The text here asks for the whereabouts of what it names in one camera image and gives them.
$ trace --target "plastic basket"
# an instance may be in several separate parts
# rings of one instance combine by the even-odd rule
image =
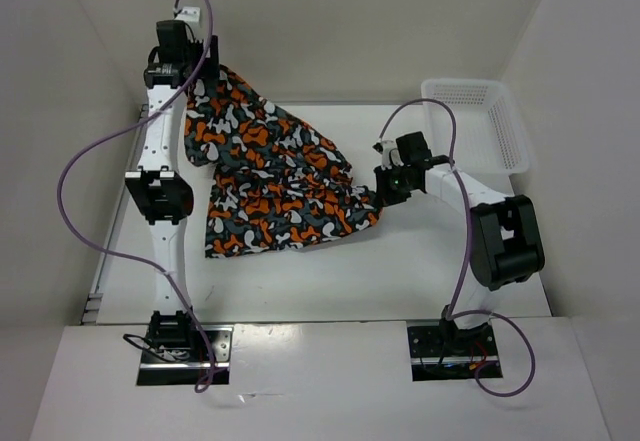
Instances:
[[[529,169],[522,118],[509,89],[484,79],[427,79],[422,96],[449,105],[456,116],[455,160],[469,173],[511,174]],[[434,154],[448,154],[451,120],[447,112],[424,103],[427,136]]]

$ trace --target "white wall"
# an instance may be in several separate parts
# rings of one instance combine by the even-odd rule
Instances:
[[[640,0],[542,0],[504,79],[537,165],[543,281],[574,325],[614,440],[637,438]]]
[[[57,177],[71,155],[136,119],[78,0],[0,0],[0,432],[27,439],[62,326],[77,323],[97,256],[62,224]],[[130,140],[81,161],[73,218],[105,236]]]
[[[173,0],[81,0],[141,100]],[[212,0],[221,59],[277,100],[400,100],[428,77],[498,76],[535,0]]]

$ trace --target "wall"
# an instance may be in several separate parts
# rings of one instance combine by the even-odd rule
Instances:
[[[173,0],[81,0],[139,100]],[[495,78],[535,0],[212,0],[221,59],[277,100],[397,101],[429,77]]]
[[[640,389],[621,359],[640,354],[639,6],[542,0],[504,76],[537,157],[517,187],[539,214],[545,288],[556,314],[576,316],[614,440],[637,437]]]
[[[78,0],[0,0],[0,432],[23,440],[62,327],[77,323],[97,256],[60,220],[71,155],[136,119],[136,106]],[[81,161],[67,189],[82,231],[104,239],[130,140]]]

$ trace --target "fabric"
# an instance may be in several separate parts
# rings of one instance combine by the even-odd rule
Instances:
[[[327,138],[220,66],[190,93],[185,148],[215,163],[205,256],[301,248],[373,226],[380,211]]]

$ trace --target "cloth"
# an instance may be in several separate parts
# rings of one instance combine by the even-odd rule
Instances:
[[[205,256],[301,248],[376,224],[374,193],[353,186],[351,165],[310,125],[220,66],[187,104],[186,154],[215,163]]]

